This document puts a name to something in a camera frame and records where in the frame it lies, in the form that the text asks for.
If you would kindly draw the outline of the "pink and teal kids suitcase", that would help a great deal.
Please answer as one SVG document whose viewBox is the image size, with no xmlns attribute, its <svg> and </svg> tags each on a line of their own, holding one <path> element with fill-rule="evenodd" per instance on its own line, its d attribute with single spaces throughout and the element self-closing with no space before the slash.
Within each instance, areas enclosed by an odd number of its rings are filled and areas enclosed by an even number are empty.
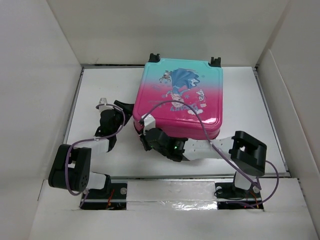
<svg viewBox="0 0 320 240">
<path fill-rule="evenodd" d="M 145 64 L 133 108 L 133 124 L 150 113 L 168 136 L 216 138 L 223 123 L 222 59 L 210 61 L 162 58 L 151 53 Z"/>
</svg>

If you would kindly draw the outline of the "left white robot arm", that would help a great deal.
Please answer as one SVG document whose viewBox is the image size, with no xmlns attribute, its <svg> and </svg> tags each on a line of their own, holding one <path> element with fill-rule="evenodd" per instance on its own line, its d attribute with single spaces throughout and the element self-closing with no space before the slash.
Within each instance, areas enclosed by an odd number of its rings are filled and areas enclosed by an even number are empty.
<svg viewBox="0 0 320 240">
<path fill-rule="evenodd" d="M 94 135 L 58 147 L 48 184 L 52 188 L 67 190 L 73 196 L 87 195 L 94 190 L 98 197 L 104 199 L 112 191 L 109 177 L 91 172 L 91 162 L 115 147 L 117 134 L 133 115 L 134 104 L 118 100 L 107 103 L 102 98 L 95 108 L 99 111 L 100 119 Z"/>
</svg>

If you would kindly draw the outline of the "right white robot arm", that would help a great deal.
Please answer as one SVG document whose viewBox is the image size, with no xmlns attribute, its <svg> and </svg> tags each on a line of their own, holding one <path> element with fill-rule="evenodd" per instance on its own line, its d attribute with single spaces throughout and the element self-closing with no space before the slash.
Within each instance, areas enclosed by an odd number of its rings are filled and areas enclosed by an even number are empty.
<svg viewBox="0 0 320 240">
<path fill-rule="evenodd" d="M 160 128 L 144 130 L 139 138 L 145 151 L 154 150 L 174 161 L 223 159 L 235 170 L 231 191 L 242 197 L 251 188 L 261 190 L 265 175 L 267 145 L 244 131 L 223 139 L 198 140 L 168 136 Z"/>
</svg>

